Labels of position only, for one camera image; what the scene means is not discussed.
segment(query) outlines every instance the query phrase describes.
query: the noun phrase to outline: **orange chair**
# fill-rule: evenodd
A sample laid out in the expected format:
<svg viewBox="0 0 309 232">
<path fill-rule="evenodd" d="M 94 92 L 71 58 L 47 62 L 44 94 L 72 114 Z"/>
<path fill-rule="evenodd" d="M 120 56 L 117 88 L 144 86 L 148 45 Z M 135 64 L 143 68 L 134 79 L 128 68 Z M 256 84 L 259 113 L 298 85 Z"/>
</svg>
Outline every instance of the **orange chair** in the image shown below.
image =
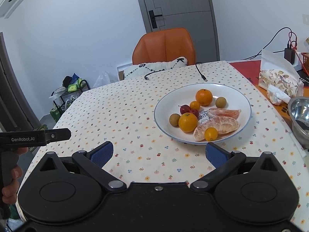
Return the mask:
<svg viewBox="0 0 309 232">
<path fill-rule="evenodd" d="M 184 56 L 188 65 L 195 64 L 195 50 L 189 32 L 175 28 L 142 36 L 132 55 L 132 63 L 170 62 Z"/>
</svg>

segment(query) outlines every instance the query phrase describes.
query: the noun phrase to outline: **stainless steel bowl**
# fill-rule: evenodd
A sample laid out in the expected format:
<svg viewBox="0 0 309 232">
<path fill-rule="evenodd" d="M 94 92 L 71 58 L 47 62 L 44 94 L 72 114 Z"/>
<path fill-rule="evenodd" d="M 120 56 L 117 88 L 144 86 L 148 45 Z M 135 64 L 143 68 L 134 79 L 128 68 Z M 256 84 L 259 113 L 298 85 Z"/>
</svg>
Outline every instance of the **stainless steel bowl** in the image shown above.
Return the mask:
<svg viewBox="0 0 309 232">
<path fill-rule="evenodd" d="M 288 110 L 293 134 L 303 148 L 309 149 L 309 98 L 292 98 L 288 103 Z"/>
</svg>

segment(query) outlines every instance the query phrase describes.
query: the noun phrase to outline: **hand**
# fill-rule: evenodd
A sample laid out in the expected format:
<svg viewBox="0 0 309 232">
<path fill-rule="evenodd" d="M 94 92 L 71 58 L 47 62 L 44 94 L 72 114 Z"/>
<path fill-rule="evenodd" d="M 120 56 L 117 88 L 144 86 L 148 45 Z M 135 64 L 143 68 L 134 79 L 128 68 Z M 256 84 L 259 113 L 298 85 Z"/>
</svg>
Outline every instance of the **hand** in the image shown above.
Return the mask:
<svg viewBox="0 0 309 232">
<path fill-rule="evenodd" d="M 28 148 L 18 148 L 16 153 L 18 155 L 22 155 L 24 153 L 28 152 Z M 6 204 L 15 204 L 17 201 L 17 192 L 19 189 L 19 182 L 17 179 L 19 179 L 23 175 L 23 170 L 17 166 L 12 169 L 11 171 L 13 181 L 10 185 L 2 188 L 2 201 Z"/>
</svg>

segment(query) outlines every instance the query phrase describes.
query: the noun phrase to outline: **metal screw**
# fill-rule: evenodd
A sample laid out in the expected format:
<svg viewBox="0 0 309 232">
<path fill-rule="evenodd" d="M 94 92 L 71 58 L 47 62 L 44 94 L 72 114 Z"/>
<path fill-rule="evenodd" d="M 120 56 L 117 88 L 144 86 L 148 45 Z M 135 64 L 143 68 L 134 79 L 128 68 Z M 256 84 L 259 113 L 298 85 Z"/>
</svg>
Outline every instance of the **metal screw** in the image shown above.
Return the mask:
<svg viewBox="0 0 309 232">
<path fill-rule="evenodd" d="M 161 187 L 161 186 L 156 186 L 154 189 L 155 189 L 156 191 L 162 191 L 162 190 L 163 190 L 163 187 Z"/>
<path fill-rule="evenodd" d="M 120 187 L 122 187 L 123 186 L 123 182 L 122 181 L 110 181 L 109 182 L 109 186 L 111 187 L 111 188 L 120 188 Z"/>
<path fill-rule="evenodd" d="M 208 187 L 208 182 L 206 181 L 195 181 L 193 182 L 193 186 L 196 188 L 206 188 Z"/>
</svg>

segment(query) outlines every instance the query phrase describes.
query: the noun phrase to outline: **paw print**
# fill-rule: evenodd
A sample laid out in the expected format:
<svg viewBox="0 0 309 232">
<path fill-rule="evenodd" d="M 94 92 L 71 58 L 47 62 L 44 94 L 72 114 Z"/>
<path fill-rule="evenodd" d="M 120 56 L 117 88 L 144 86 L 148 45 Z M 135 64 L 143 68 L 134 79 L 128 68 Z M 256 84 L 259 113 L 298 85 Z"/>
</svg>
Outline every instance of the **paw print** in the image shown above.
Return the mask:
<svg viewBox="0 0 309 232">
<path fill-rule="evenodd" d="M 281 111 L 289 115 L 289 111 L 286 107 L 282 107 Z"/>
</svg>

